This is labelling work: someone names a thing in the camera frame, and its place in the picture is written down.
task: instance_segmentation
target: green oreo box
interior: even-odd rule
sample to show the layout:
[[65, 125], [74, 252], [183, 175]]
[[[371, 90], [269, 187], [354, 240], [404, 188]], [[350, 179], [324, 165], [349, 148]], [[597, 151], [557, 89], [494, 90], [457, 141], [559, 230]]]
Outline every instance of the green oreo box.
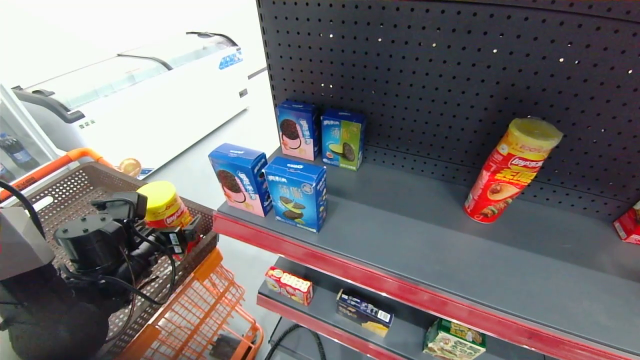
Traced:
[[321, 117], [322, 161], [350, 170], [358, 170], [364, 152], [365, 117], [363, 114], [328, 109]]
[[472, 360], [486, 350], [486, 336], [479, 331], [438, 319], [424, 337], [423, 352], [442, 360]]

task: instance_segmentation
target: shopping cart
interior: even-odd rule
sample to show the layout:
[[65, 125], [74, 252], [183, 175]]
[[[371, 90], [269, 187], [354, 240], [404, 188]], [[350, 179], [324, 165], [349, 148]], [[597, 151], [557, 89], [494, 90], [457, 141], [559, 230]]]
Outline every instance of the shopping cart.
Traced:
[[[215, 249], [158, 311], [119, 360], [252, 360], [264, 334], [239, 306], [244, 289]], [[243, 333], [229, 320], [244, 320]]]
[[[70, 151], [12, 183], [18, 190], [24, 190], [84, 157], [91, 158], [93, 162], [48, 179], [46, 184], [39, 184], [42, 186], [28, 196], [36, 207], [45, 204], [38, 210], [45, 239], [56, 255], [54, 261], [67, 266], [71, 264], [53, 239], [53, 232], [69, 220], [95, 213], [91, 200], [107, 199], [114, 192], [135, 191], [145, 182], [115, 170], [95, 151], [84, 148]], [[0, 203], [10, 197], [9, 192], [1, 191]], [[219, 359], [253, 359], [262, 344], [262, 329], [239, 306], [244, 290], [235, 283], [233, 274], [220, 264], [222, 255], [216, 248], [218, 235], [212, 230], [213, 210], [187, 199], [183, 201], [192, 215], [201, 216], [198, 232], [203, 236], [177, 264], [176, 285], [182, 286], [162, 308], [137, 297], [129, 325], [118, 339], [104, 345], [99, 354], [101, 359], [201, 359], [206, 358], [206, 350], [216, 356], [226, 346], [229, 353], [233, 344], [237, 346], [231, 355]], [[169, 262], [161, 259], [153, 273], [157, 280], [143, 292], [158, 299], [168, 289]], [[129, 308], [111, 315], [109, 337], [120, 331], [128, 315]], [[248, 323], [244, 332], [233, 331], [235, 328], [229, 321], [234, 318]]]

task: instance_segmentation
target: oreo box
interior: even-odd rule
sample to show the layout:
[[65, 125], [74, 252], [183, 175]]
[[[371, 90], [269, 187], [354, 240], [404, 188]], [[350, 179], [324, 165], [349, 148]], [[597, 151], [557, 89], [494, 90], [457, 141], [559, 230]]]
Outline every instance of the oreo box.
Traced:
[[336, 303], [339, 315], [383, 338], [387, 335], [394, 319], [393, 314], [381, 310], [359, 294], [346, 289], [340, 290]]
[[264, 217], [273, 207], [262, 169], [263, 152], [224, 143], [209, 154], [209, 162], [222, 186], [227, 204]]
[[364, 152], [365, 123], [363, 114], [328, 109], [321, 117], [322, 161], [358, 170]]
[[318, 109], [313, 104], [284, 101], [276, 107], [282, 153], [314, 161], [320, 151]]
[[264, 174], [276, 219], [319, 232], [326, 218], [326, 167], [276, 157]]

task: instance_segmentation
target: gray shelf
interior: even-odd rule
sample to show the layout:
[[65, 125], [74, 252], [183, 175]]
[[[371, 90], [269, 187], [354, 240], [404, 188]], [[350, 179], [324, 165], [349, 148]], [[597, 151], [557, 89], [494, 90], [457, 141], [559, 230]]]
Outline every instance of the gray shelf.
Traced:
[[[355, 288], [347, 282], [338, 280], [330, 275], [318, 272], [285, 258], [279, 258], [275, 266], [303, 277], [314, 283], [314, 298], [309, 306], [303, 306], [268, 288], [263, 283], [258, 294], [275, 300], [292, 310], [301, 311], [317, 320], [330, 324], [344, 332], [357, 336], [363, 340], [393, 352], [406, 359], [435, 360], [429, 354], [422, 352], [422, 341], [426, 329], [437, 317], [414, 309], [395, 300], [383, 297], [371, 291]], [[342, 288], [357, 289], [359, 293], [377, 304], [384, 304], [394, 314], [394, 320], [387, 335], [382, 338], [363, 329], [348, 319], [336, 313], [335, 299]], [[328, 359], [350, 359], [348, 357], [327, 357]], [[492, 337], [487, 338], [487, 351], [477, 360], [543, 360], [542, 354], [537, 354], [516, 345], [506, 343]]]
[[640, 247], [620, 241], [611, 224], [523, 200], [478, 224], [462, 211], [467, 188], [370, 163], [358, 172], [329, 167], [327, 179], [319, 234], [273, 212], [219, 211], [498, 314], [640, 354]]
[[[269, 344], [273, 346], [274, 341], [291, 325], [295, 324], [291, 320], [280, 318], [275, 329], [271, 333]], [[324, 347], [324, 353], [327, 359], [340, 360], [369, 360], [370, 357], [346, 347], [343, 344], [327, 338], [321, 334], [318, 334], [320, 341]], [[278, 347], [277, 351], [282, 351], [288, 356], [297, 360], [319, 360], [320, 355], [317, 350], [316, 341], [314, 337], [305, 329], [299, 329], [289, 334]]]

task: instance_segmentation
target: refrigerator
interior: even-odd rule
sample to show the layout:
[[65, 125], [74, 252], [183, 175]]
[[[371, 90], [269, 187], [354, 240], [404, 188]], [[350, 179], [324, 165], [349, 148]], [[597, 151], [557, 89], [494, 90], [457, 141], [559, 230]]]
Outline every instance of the refrigerator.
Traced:
[[1, 79], [0, 148], [0, 179], [9, 183], [64, 154]]
[[249, 106], [248, 73], [233, 39], [190, 32], [13, 91], [54, 146], [143, 179]]

